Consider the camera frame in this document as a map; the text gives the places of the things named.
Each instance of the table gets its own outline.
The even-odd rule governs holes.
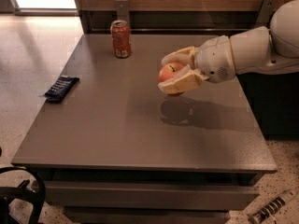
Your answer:
[[[62,74],[80,82],[45,103],[13,158],[45,180],[46,201],[81,223],[225,223],[276,164],[235,78],[179,97],[157,87],[160,60],[208,35],[83,35]]]

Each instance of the red can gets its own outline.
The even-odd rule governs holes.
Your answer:
[[[130,28],[127,21],[113,21],[110,27],[114,54],[118,58],[125,58],[131,55]]]

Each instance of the speckled floor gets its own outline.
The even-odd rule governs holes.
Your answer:
[[[82,35],[78,17],[15,17],[0,14],[0,166],[9,166],[39,108],[40,97],[56,81]],[[278,171],[256,187],[261,195],[244,211],[231,211],[227,224],[247,224],[248,215],[285,189],[299,187],[299,138],[267,140]],[[18,185],[23,175],[1,175],[0,185]],[[277,224],[299,223],[299,197],[276,215]],[[40,221],[71,223],[60,207],[45,204]],[[274,223],[267,219],[264,224]]]

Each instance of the red apple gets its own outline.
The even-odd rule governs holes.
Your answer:
[[[162,67],[162,69],[159,72],[158,81],[163,82],[167,79],[174,77],[179,70],[181,70],[184,67],[182,63],[168,63],[165,66]],[[170,96],[178,96],[181,95],[183,92],[180,93],[173,93],[168,94]]]

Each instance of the gray table surface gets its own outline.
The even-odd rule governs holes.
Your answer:
[[[160,60],[211,36],[132,35],[133,54],[115,58],[110,35],[84,35],[63,74],[80,82],[59,105],[45,103],[15,165],[109,170],[275,172],[240,84],[205,82],[167,97]]]

